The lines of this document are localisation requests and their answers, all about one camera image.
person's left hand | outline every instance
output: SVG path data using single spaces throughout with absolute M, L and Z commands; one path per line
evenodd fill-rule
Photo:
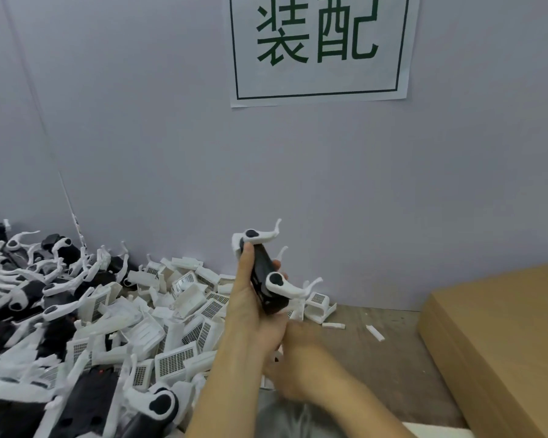
M 280 268 L 278 260 L 272 263 L 277 270 Z M 226 331 L 233 335 L 247 334 L 252 347 L 266 357 L 280 345 L 288 316 L 285 312 L 270 316 L 263 313 L 258 296 L 250 282 L 253 267 L 254 245 L 245 243 L 227 306 Z

person's right hand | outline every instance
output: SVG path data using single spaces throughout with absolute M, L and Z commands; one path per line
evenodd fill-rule
M 322 407 L 329 387 L 350 376 L 321 345 L 314 329 L 290 321 L 282 340 L 284 356 L 281 361 L 266 363 L 264 375 L 285 398 Z

person's right arm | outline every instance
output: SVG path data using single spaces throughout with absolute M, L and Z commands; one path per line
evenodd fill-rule
M 304 323 L 288 324 L 284 358 L 265 368 L 276 389 L 284 397 L 325 409 L 349 438 L 414 437 L 319 344 L 312 329 Z

cardboard box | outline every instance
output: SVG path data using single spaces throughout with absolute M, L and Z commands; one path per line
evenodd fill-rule
M 434 292 L 418 330 L 477 438 L 548 438 L 548 265 Z

black border line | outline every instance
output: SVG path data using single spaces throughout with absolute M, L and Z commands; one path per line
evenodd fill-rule
M 240 97 L 240 91 L 238 89 L 237 80 L 237 61 L 235 58 L 235 36 L 234 36 L 234 13 L 233 3 L 230 0 L 230 21 L 231 21 L 231 46 L 234 54 L 234 73 L 235 73 L 235 96 L 238 100 L 262 100 L 270 98 L 296 98 L 296 97 L 317 97 L 327 95 L 353 95 L 358 93 L 383 93 L 383 92 L 396 92 L 398 90 L 398 83 L 400 82 L 400 65 L 402 64 L 402 51 L 404 49 L 404 36 L 406 34 L 406 21 L 408 19 L 408 5 L 409 0 L 406 0 L 406 10 L 404 12 L 404 24 L 402 25 L 402 40 L 400 42 L 400 56 L 398 58 L 398 72 L 395 76 L 395 88 L 394 89 L 382 89 L 382 90 L 354 90 L 350 92 L 323 92 L 323 93 L 304 93 L 296 95 L 270 95 L 264 97 Z

